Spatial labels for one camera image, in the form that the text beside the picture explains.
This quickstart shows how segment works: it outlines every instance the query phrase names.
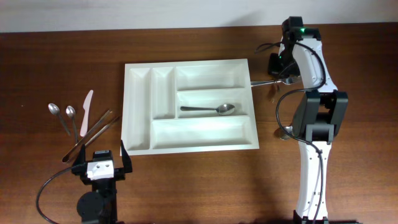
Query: brown table surface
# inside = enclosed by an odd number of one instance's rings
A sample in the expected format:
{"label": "brown table surface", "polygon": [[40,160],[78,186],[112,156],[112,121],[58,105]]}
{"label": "brown table surface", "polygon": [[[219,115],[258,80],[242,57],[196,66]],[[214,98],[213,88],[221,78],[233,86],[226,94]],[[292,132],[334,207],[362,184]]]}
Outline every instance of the brown table surface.
{"label": "brown table surface", "polygon": [[[349,105],[327,171],[330,220],[398,220],[398,24],[319,25],[323,54]],[[83,119],[94,90],[90,126],[108,108],[121,114],[124,64],[248,58],[252,81],[268,79],[269,54],[280,26],[209,29],[104,30],[0,34],[0,223],[44,223],[35,209],[39,187],[67,165],[73,144],[48,103]],[[281,86],[281,91],[301,85]],[[134,172],[117,183],[118,216],[126,223],[252,223],[291,219],[299,196],[297,142],[281,141],[271,87],[253,88],[260,149],[131,157]],[[301,95],[281,106],[289,124]],[[111,149],[121,166],[121,122],[87,150]],[[78,177],[55,179],[40,198],[60,223],[78,223],[76,203],[90,191]]]}

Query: cable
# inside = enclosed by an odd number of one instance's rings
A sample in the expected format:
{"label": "cable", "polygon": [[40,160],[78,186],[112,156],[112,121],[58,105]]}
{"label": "cable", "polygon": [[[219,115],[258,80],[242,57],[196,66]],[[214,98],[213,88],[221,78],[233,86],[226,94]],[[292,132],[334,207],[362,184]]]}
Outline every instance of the cable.
{"label": "cable", "polygon": [[42,212],[42,210],[40,209],[40,206],[39,206],[39,198],[40,198],[40,195],[42,194],[43,189],[44,189],[45,186],[47,186],[47,184],[49,184],[54,178],[56,178],[56,177],[58,177],[58,176],[60,176],[60,175],[62,175],[62,174],[64,174],[64,173],[66,173],[66,172],[68,172],[68,171],[70,171],[70,170],[72,170],[72,169],[74,169],[74,168],[81,167],[81,166],[84,166],[84,164],[79,164],[79,165],[75,165],[75,166],[72,166],[72,167],[68,167],[68,168],[66,168],[66,169],[64,169],[64,170],[61,170],[60,172],[57,172],[56,174],[54,174],[52,177],[50,177],[49,180],[47,180],[47,181],[43,184],[43,186],[40,188],[39,192],[37,193],[37,196],[36,196],[36,209],[37,209],[38,213],[39,213],[46,221],[48,221],[49,223],[58,224],[57,222],[51,220],[49,217],[45,216],[44,213]]}
{"label": "cable", "polygon": [[[307,45],[305,45],[305,44],[301,44],[301,43],[299,43],[299,42],[289,42],[289,43],[292,44],[292,45],[299,45],[299,46],[301,46],[301,47],[307,49],[308,51],[310,51],[312,54],[314,54],[314,56],[317,58],[317,60],[318,60],[318,62],[319,62],[319,65],[320,65],[320,67],[321,67],[322,77],[323,77],[323,79],[321,80],[321,83],[320,83],[318,86],[311,87],[311,88],[303,88],[303,89],[298,89],[298,90],[291,90],[291,91],[285,93],[284,95],[282,95],[281,98],[279,98],[278,104],[276,104],[276,110],[275,110],[276,121],[278,122],[279,128],[280,128],[281,130],[283,130],[283,132],[284,132],[286,135],[288,135],[289,137],[291,137],[292,139],[297,140],[297,141],[300,141],[300,142],[304,142],[305,144],[308,144],[308,145],[312,146],[312,147],[315,149],[315,151],[317,152],[317,154],[318,154],[319,163],[320,163],[320,170],[321,170],[321,190],[320,190],[320,197],[319,197],[319,201],[318,201],[318,205],[317,205],[317,210],[316,210],[316,212],[315,212],[315,216],[314,216],[313,221],[312,221],[312,223],[315,224],[316,221],[317,221],[317,216],[318,216],[318,213],[319,213],[319,209],[320,209],[320,207],[321,207],[322,195],[323,195],[323,160],[322,160],[322,151],[319,150],[319,148],[316,147],[316,145],[314,145],[312,142],[306,141],[306,140],[304,140],[304,139],[300,139],[300,138],[297,138],[297,137],[293,136],[293,134],[290,134],[290,133],[283,127],[283,125],[282,125],[282,123],[280,122],[280,119],[279,119],[279,106],[280,106],[280,103],[282,102],[282,100],[283,100],[286,96],[289,96],[289,95],[291,95],[291,94],[293,94],[293,93],[305,92],[305,91],[313,91],[313,90],[317,90],[317,89],[321,88],[321,87],[326,83],[326,71],[325,71],[325,67],[323,66],[322,60],[321,60],[321,58],[319,57],[319,55],[316,53],[316,51],[314,51],[314,50],[313,50],[312,48],[310,48],[309,46],[307,46]],[[262,44],[262,45],[260,45],[260,46],[257,47],[257,49],[254,51],[254,53],[255,53],[255,54],[258,54],[258,53],[260,53],[260,52],[264,52],[264,51],[270,49],[271,47],[274,47],[274,46],[280,45],[280,44],[282,44],[282,42],[276,42],[276,43],[274,43],[274,44]],[[265,45],[268,45],[268,47],[266,47],[266,48],[264,48],[264,49],[262,49],[262,50],[259,50],[262,46],[265,46]]]}

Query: white wall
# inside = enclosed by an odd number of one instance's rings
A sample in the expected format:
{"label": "white wall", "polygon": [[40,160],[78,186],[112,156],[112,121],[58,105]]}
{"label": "white wall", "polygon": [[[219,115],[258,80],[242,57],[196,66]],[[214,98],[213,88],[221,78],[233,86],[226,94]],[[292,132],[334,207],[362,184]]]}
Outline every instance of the white wall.
{"label": "white wall", "polygon": [[0,0],[0,32],[398,21],[398,0]]}

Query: utensil organizer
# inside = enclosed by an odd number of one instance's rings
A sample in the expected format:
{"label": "utensil organizer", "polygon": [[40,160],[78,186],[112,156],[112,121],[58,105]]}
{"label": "utensil organizer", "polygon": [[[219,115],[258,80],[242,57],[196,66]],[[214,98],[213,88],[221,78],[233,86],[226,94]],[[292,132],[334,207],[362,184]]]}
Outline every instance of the utensil organizer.
{"label": "utensil organizer", "polygon": [[126,64],[121,139],[129,155],[259,148],[248,61]]}

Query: white plastic knife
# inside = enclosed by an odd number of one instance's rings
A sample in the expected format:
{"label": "white plastic knife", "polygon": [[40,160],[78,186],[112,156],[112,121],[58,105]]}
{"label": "white plastic knife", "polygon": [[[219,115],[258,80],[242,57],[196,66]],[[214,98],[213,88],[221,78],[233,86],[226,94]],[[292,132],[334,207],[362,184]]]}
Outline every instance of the white plastic knife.
{"label": "white plastic knife", "polygon": [[88,129],[88,112],[90,110],[90,103],[91,103],[91,97],[93,97],[93,90],[90,90],[86,96],[85,102],[83,103],[83,109],[85,110],[85,117],[83,118],[83,122],[81,124],[80,128],[80,136],[84,137],[87,133]]}

